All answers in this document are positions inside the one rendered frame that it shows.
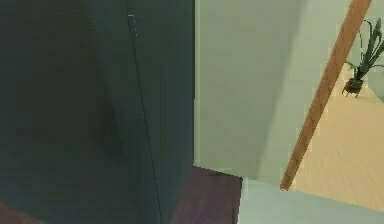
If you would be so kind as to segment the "dark grey tall cupboard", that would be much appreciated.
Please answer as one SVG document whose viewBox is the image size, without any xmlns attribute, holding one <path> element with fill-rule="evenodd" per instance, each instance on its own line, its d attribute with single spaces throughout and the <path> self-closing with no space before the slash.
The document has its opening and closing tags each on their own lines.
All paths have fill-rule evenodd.
<svg viewBox="0 0 384 224">
<path fill-rule="evenodd" d="M 194 0 L 0 0 L 0 211 L 176 224 Z"/>
</svg>

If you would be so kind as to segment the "green house plant in pot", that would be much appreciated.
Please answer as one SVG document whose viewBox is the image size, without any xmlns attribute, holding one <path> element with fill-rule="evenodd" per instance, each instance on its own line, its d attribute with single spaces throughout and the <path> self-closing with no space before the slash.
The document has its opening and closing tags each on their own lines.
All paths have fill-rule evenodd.
<svg viewBox="0 0 384 224">
<path fill-rule="evenodd" d="M 377 18 L 376 24 L 366 20 L 369 25 L 369 40 L 365 52 L 360 51 L 360 62 L 358 65 L 347 61 L 349 69 L 353 70 L 353 77 L 349 78 L 345 83 L 342 94 L 347 95 L 354 93 L 358 97 L 362 90 L 364 80 L 363 77 L 374 67 L 384 67 L 384 64 L 377 64 L 376 61 L 384 53 L 384 33 L 382 31 L 382 19 Z"/>
</svg>

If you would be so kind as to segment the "brown wooden door frame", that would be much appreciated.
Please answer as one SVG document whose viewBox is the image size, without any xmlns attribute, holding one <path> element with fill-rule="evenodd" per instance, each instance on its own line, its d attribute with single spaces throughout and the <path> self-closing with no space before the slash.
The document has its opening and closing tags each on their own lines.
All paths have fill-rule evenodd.
<svg viewBox="0 0 384 224">
<path fill-rule="evenodd" d="M 326 68 L 324 69 L 320 83 L 281 180 L 280 189 L 282 191 L 287 191 L 293 183 L 300 167 L 300 163 L 308 149 L 321 115 L 324 112 L 371 2 L 372 0 L 352 0 L 349 5 L 347 14 L 338 33 L 336 42 L 327 61 Z"/>
</svg>

